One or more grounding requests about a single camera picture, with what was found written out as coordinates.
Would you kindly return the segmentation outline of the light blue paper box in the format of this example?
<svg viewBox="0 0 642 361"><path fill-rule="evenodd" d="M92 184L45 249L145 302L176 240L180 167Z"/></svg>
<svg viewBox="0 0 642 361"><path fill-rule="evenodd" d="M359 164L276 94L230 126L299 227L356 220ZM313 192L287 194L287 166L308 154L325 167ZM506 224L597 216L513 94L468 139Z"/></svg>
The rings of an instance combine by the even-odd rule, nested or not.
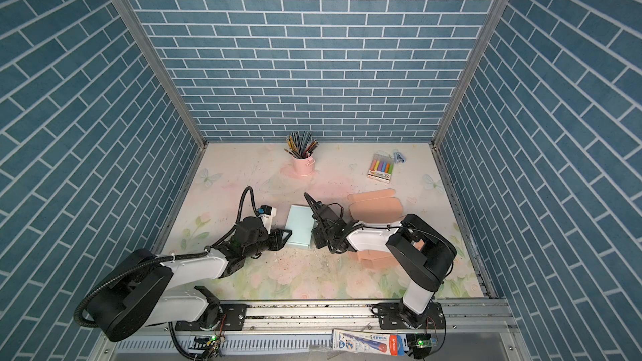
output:
<svg viewBox="0 0 642 361"><path fill-rule="evenodd" d="M308 206L292 205L285 225L285 229L292 232L292 234L286 245L310 249L314 224L313 212Z"/></svg>

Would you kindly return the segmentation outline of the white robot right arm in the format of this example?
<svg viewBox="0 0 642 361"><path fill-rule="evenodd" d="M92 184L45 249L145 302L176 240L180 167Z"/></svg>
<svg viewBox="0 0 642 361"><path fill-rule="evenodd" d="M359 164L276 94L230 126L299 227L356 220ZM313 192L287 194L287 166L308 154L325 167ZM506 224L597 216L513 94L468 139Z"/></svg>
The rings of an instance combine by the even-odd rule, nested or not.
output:
<svg viewBox="0 0 642 361"><path fill-rule="evenodd" d="M416 214L384 224L347 222L342 212L304 193L316 225L314 245L332 254L376 251L391 254L411 279L392 317L408 327L423 328L435 294L451 274L456 260L455 246Z"/></svg>

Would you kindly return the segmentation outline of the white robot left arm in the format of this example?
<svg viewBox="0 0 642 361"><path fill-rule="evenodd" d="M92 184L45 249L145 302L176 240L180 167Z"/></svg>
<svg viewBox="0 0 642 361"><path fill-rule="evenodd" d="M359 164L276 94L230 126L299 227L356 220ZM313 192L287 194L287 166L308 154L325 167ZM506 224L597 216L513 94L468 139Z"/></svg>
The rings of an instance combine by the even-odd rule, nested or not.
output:
<svg viewBox="0 0 642 361"><path fill-rule="evenodd" d="M273 227L273 207L253 206L248 217L242 215L242 207L237 210L231 229L200 252L132 252L80 301L74 321L100 329L112 342L160 324L192 324L205 331L223 328L227 317L222 302L202 281L232 276L247 259L282 250L293 234Z"/></svg>

